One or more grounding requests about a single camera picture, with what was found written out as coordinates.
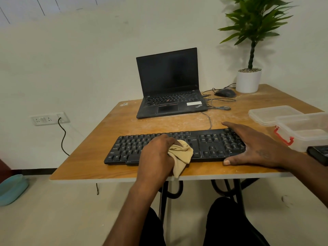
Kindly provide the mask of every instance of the white wall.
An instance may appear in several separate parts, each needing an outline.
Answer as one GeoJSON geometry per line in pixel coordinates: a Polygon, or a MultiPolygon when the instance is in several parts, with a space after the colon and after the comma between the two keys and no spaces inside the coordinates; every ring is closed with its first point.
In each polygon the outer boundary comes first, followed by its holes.
{"type": "MultiPolygon", "coordinates": [[[[0,30],[0,158],[12,169],[55,168],[63,131],[30,115],[65,111],[72,152],[117,102],[142,98],[135,58],[197,47],[200,89],[246,67],[249,41],[219,45],[229,0],[125,0],[0,30]]],[[[328,111],[328,0],[295,0],[281,36],[258,45],[262,82],[328,111]]]]}

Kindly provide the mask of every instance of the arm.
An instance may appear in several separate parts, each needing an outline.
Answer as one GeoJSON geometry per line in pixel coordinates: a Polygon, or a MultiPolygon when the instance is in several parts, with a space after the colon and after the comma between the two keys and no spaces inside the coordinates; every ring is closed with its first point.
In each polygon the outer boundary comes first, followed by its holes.
{"type": "Polygon", "coordinates": [[[225,166],[256,164],[285,168],[328,207],[328,168],[248,126],[229,122],[222,124],[232,128],[246,145],[244,153],[226,158],[225,166]]]}
{"type": "Polygon", "coordinates": [[[142,150],[137,180],[103,246],[139,245],[150,205],[173,169],[174,159],[167,154],[173,144],[181,145],[174,138],[163,134],[142,150]]]}

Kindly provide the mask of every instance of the computer mouse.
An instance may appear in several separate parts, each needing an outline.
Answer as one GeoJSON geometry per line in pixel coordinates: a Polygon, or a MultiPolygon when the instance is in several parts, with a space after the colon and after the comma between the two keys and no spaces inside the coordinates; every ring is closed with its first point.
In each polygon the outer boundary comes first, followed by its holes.
{"type": "Polygon", "coordinates": [[[219,96],[219,97],[235,97],[236,93],[231,89],[224,88],[224,89],[216,91],[215,95],[219,96]]]}

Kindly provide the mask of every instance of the power socket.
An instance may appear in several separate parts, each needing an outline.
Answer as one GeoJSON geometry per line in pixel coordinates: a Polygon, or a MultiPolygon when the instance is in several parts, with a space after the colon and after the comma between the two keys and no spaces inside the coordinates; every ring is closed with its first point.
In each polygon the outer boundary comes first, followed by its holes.
{"type": "Polygon", "coordinates": [[[61,117],[61,119],[59,120],[60,124],[70,122],[70,120],[68,119],[65,112],[57,112],[57,113],[51,113],[51,114],[46,114],[46,115],[30,116],[34,126],[58,124],[58,119],[60,117],[61,117]]]}

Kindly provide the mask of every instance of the cloth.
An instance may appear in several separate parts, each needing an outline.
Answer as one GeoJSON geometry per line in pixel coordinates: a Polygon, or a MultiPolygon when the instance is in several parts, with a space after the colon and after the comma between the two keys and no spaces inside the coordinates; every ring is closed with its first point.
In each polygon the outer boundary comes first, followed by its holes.
{"type": "MultiPolygon", "coordinates": [[[[152,208],[149,208],[139,241],[139,246],[144,245],[166,245],[162,223],[152,208]]],[[[226,197],[216,199],[208,212],[203,245],[269,246],[241,212],[237,203],[226,197]]]]}
{"type": "Polygon", "coordinates": [[[187,164],[190,163],[190,159],[193,156],[194,150],[183,140],[178,140],[181,146],[172,145],[169,148],[167,154],[174,159],[173,175],[178,178],[187,164]]]}

